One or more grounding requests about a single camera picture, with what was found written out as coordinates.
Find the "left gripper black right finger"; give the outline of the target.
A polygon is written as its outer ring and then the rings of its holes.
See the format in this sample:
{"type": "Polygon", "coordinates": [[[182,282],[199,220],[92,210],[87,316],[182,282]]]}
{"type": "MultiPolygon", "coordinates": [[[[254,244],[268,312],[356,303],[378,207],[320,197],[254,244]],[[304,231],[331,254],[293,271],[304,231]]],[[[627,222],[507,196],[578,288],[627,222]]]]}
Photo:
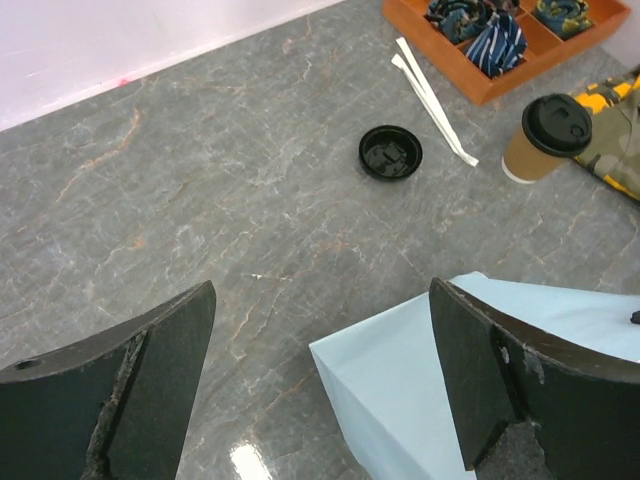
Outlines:
{"type": "Polygon", "coordinates": [[[438,278],[429,301],[467,470],[509,426],[529,422],[554,478],[638,478],[638,363],[547,333],[438,278]]]}

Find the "brown paper coffee cup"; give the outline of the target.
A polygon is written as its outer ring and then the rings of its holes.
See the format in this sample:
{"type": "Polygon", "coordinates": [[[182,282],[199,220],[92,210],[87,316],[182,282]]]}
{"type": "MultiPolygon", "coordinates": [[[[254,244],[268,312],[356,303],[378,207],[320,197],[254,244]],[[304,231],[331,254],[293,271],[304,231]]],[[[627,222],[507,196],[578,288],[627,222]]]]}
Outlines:
{"type": "Polygon", "coordinates": [[[519,184],[533,184],[552,173],[567,157],[554,156],[538,149],[520,128],[510,140],[502,157],[505,175],[519,184]]]}

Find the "black plastic cup lid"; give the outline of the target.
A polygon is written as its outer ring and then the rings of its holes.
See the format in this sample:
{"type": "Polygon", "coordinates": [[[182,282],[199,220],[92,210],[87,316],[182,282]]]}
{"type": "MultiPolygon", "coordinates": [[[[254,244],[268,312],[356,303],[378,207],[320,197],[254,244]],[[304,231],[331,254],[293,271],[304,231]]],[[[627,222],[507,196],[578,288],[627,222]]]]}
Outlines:
{"type": "Polygon", "coordinates": [[[581,154],[593,137],[587,109],[567,94],[549,94],[529,103],[523,111],[521,125],[535,148],[558,158],[581,154]]]}

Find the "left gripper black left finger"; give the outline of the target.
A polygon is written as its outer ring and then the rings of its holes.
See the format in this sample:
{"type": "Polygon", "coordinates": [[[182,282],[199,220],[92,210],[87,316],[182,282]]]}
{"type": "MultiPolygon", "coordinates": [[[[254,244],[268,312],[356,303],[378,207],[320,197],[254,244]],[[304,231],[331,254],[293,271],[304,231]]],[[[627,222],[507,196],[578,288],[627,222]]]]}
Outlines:
{"type": "Polygon", "coordinates": [[[175,478],[215,310],[206,281],[3,368],[2,478],[175,478]]]}

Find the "white and blue paper bag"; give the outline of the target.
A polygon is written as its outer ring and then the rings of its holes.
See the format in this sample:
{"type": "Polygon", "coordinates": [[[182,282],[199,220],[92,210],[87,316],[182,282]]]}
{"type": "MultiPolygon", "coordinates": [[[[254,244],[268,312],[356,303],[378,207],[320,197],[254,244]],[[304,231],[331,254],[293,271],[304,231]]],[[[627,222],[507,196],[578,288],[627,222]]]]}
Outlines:
{"type": "MultiPolygon", "coordinates": [[[[447,282],[525,323],[639,365],[639,299],[492,279],[447,282]]],[[[325,338],[311,354],[343,437],[375,479],[554,478],[531,423],[509,426],[477,468],[464,466],[440,365],[429,290],[325,338]]]]}

